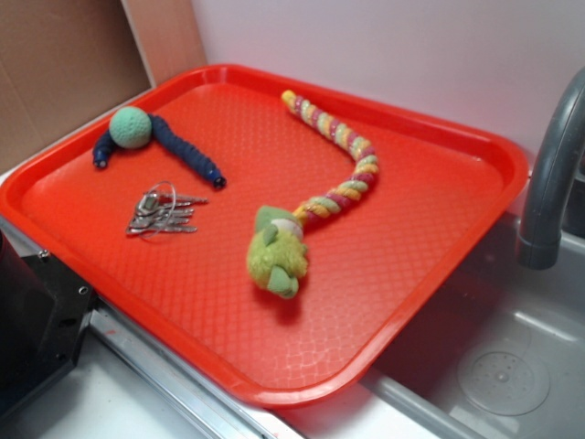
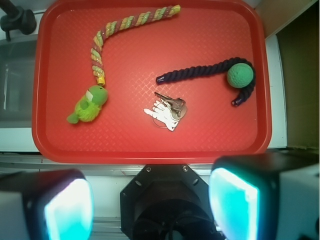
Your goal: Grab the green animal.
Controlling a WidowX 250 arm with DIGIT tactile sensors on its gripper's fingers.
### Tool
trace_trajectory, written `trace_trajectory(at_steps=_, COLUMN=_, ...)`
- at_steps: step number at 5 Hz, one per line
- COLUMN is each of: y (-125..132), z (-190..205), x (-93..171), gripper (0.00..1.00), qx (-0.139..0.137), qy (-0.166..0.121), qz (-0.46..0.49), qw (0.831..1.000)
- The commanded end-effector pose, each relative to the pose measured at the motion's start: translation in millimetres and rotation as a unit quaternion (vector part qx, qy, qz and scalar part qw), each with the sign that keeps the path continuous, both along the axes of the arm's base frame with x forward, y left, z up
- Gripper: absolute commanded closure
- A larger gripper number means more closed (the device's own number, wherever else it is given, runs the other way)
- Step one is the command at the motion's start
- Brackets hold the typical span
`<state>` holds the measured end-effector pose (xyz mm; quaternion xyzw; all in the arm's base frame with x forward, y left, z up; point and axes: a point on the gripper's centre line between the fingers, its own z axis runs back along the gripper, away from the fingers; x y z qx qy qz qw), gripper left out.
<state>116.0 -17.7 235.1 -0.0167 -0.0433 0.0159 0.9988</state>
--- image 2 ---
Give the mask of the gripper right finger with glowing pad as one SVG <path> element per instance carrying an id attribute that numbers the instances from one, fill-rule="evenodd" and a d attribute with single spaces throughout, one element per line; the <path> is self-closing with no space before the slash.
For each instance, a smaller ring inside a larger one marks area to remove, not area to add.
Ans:
<path id="1" fill-rule="evenodd" d="M 309 152 L 223 156 L 208 180 L 215 222 L 228 240 L 317 240 L 320 159 Z"/>

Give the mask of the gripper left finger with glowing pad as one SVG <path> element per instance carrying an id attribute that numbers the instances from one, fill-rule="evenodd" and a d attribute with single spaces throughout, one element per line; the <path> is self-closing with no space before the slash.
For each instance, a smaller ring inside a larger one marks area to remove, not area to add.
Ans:
<path id="1" fill-rule="evenodd" d="M 0 176 L 2 240 L 88 240 L 93 219 L 93 190 L 77 169 Z"/>

